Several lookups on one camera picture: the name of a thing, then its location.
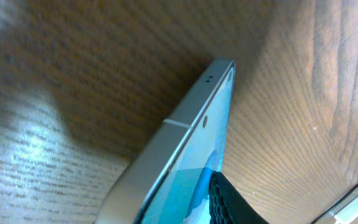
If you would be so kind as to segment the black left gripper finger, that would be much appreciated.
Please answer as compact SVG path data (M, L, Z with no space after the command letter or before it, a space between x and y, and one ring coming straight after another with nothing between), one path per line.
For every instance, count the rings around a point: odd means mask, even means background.
M268 224L221 172L209 181L210 224Z

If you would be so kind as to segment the blue screen smartphone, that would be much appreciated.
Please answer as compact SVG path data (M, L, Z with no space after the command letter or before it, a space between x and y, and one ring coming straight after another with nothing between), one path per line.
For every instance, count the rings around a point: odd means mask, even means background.
M223 166L236 64L217 59L163 120L104 199L104 223L209 223L208 186Z

